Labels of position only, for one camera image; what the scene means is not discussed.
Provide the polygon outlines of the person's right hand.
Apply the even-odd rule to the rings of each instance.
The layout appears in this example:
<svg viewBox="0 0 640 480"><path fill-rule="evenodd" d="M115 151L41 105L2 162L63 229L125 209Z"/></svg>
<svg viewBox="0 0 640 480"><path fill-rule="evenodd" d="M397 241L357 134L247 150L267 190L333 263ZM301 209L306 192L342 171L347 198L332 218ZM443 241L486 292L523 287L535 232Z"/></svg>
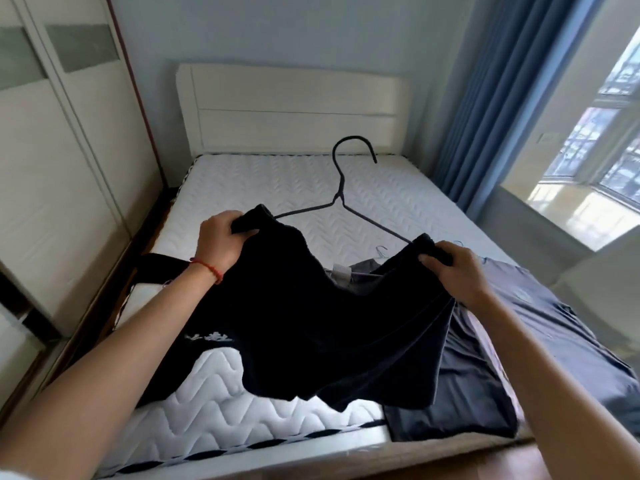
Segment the person's right hand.
<svg viewBox="0 0 640 480"><path fill-rule="evenodd" d="M452 264L448 266L454 270L446 276L436 277L453 298L478 317L482 309L499 304L473 251L449 241L437 242L436 247L452 258Z"/></svg>

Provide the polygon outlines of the dark grey garment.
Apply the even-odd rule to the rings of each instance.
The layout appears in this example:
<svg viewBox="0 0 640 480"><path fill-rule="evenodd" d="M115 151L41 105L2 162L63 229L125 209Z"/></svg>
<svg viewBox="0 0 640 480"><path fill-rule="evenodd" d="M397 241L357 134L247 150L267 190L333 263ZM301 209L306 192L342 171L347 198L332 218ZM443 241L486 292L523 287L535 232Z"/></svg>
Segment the dark grey garment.
<svg viewBox="0 0 640 480"><path fill-rule="evenodd" d="M383 407L393 442L441 440L466 433L514 439L516 409L476 329L455 306L434 404L422 410Z"/></svg>

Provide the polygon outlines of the white wooden headboard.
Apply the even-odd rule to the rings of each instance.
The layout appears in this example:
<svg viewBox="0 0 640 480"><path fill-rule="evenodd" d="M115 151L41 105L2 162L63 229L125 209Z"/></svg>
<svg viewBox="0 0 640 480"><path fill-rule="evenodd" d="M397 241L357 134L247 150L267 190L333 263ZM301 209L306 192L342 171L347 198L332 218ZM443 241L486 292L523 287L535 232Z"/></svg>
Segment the white wooden headboard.
<svg viewBox="0 0 640 480"><path fill-rule="evenodd" d="M402 152L412 95L404 78L183 63L175 81L194 157L330 154L347 136L366 138L377 154Z"/></svg>

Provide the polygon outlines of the white sliding door wardrobe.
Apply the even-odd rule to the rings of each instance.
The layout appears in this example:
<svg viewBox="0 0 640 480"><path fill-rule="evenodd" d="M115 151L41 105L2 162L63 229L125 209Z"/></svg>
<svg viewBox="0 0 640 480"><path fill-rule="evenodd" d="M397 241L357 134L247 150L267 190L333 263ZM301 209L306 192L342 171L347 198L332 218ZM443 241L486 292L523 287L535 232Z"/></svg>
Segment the white sliding door wardrobe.
<svg viewBox="0 0 640 480"><path fill-rule="evenodd" d="M0 408L165 186L109 0L0 0Z"/></svg>

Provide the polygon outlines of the person's left forearm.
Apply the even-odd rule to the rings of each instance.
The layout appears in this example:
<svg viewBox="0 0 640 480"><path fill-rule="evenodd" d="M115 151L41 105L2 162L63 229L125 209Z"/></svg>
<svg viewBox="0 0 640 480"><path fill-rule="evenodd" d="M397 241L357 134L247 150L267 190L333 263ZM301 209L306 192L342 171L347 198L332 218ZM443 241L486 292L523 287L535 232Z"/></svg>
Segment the person's left forearm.
<svg viewBox="0 0 640 480"><path fill-rule="evenodd" d="M0 438L0 480L92 480L197 304L201 264L165 286L53 381Z"/></svg>

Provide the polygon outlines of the black wire hanger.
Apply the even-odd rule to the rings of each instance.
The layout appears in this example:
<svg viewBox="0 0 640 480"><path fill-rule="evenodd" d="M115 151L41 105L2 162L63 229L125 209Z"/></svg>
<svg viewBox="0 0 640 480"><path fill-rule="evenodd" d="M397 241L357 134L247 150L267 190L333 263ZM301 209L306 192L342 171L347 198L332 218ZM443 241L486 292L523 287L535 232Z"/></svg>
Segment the black wire hanger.
<svg viewBox="0 0 640 480"><path fill-rule="evenodd" d="M373 146L372 146L371 142L367 138L365 138L364 136L346 136L346 137L341 138L340 140L338 140L338 142L336 142L336 144L333 146L333 149L332 149L332 162L333 162L333 165L336 168L336 170L337 170L337 172L339 174L339 178L340 178L339 179L338 190L334 194L332 201L329 202L329 203L325 203L325 204L314 206L314 207L308 207L308 208L304 208L304 209L298 209L298 210L292 210L292 211L289 211L289 212L284 212L283 214L279 214L279 215L274 216L274 218L275 219L280 219L280 218L283 218L283 217L295 216L295 215L300 215L300 214L306 214L308 212L313 212L313 211L316 211L316 210L327 209L327 208L330 208L330 207L334 206L334 204L336 204L336 202L340 201L342 206L343 206L343 208L346 211L348 211L349 213L351 213L354 216L364 220L365 222L368 222L369 224L371 224L371 225L377 227L378 229L388 233L389 235L391 235L391 236L393 236L393 237L395 237L397 239L400 239L401 241L403 241L403 242L405 242L407 244L410 244L412 242L411 240L405 238L404 236L396 233L393 230L390 230L390 229L384 227L383 225L379 224L378 222L372 220L370 217L367 217L367 216L361 214L360 212L358 212L355 209L352 209L351 207L349 207L346 204L346 197L345 197L345 193L344 193L345 186L346 186L346 176L345 176L344 172L342 171L342 169L341 169L341 167L340 167L340 165L338 163L338 160L337 160L337 149L340 147L341 144L343 144L345 142L348 142L348 141L360 141L360 142L364 143L366 145L370 155L371 155L373 163L375 163L375 164L378 163L377 156L376 156L376 153L375 153L375 151L373 149Z"/></svg>

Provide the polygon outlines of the white framed window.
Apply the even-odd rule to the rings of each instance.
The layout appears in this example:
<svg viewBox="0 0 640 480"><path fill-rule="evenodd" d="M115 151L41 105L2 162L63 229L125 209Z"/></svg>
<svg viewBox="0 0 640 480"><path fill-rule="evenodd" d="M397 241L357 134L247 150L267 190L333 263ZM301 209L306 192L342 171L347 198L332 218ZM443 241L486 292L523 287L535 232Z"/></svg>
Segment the white framed window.
<svg viewBox="0 0 640 480"><path fill-rule="evenodd" d="M640 25L540 184L586 186L640 213Z"/></svg>

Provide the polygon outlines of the white quilted mattress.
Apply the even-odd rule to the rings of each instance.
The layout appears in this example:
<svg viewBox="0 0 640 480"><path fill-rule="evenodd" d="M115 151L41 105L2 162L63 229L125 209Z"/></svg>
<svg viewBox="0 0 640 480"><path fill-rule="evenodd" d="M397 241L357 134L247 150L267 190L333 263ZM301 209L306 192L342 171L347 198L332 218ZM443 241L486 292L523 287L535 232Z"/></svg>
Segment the white quilted mattress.
<svg viewBox="0 0 640 480"><path fill-rule="evenodd" d="M481 257L515 264L404 157L339 161L347 202L374 221L407 238L460 238ZM203 155L151 250L188 258L197 227L212 214L261 203L281 214L331 201L338 185L330 156ZM241 356L228 347L205 351L188 372L167 399L134 412L97 479L350 479L509 443L477 433L395 443L382 408L372 402L356 401L340 413L318 399L256 397L244 390Z"/></svg>

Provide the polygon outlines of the person's right forearm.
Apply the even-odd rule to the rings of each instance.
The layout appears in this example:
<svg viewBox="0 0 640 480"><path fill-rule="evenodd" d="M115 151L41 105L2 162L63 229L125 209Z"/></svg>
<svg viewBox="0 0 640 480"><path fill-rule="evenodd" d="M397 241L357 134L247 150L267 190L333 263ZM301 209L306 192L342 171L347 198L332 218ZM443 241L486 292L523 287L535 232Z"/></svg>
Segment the person's right forearm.
<svg viewBox="0 0 640 480"><path fill-rule="evenodd" d="M519 318L482 289L463 298L489 335L552 480L640 480L640 443Z"/></svg>

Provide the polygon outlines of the blue curtain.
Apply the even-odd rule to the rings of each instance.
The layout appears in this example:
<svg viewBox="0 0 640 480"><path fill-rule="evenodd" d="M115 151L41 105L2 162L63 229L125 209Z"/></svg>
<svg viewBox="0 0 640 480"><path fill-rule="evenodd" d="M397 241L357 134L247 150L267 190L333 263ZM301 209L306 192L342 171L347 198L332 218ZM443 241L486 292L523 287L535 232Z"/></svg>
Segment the blue curtain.
<svg viewBox="0 0 640 480"><path fill-rule="evenodd" d="M604 0L499 0L432 180L476 221Z"/></svg>

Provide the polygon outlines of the black t-shirt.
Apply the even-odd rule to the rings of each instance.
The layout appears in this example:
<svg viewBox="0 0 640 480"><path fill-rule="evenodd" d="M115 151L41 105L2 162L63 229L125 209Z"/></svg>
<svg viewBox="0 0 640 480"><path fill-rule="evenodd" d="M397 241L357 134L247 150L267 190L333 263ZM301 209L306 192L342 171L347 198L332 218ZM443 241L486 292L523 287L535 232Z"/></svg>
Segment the black t-shirt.
<svg viewBox="0 0 640 480"><path fill-rule="evenodd" d="M258 230L223 285L228 347L239 351L254 395L318 397L344 411L354 400L421 410L436 398L454 299L418 256L452 259L423 233L351 287L338 285L298 229L263 205L231 224Z"/></svg>

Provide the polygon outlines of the person's left hand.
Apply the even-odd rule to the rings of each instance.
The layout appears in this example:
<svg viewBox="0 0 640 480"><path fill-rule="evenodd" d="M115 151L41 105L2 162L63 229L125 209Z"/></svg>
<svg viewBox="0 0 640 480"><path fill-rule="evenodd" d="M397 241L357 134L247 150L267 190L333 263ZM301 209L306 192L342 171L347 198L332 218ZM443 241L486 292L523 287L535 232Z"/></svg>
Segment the person's left hand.
<svg viewBox="0 0 640 480"><path fill-rule="evenodd" d="M232 244L231 224L242 215L238 210L226 210L203 221L200 226L189 269L203 275L209 286L219 284L241 255L243 246Z"/></svg>

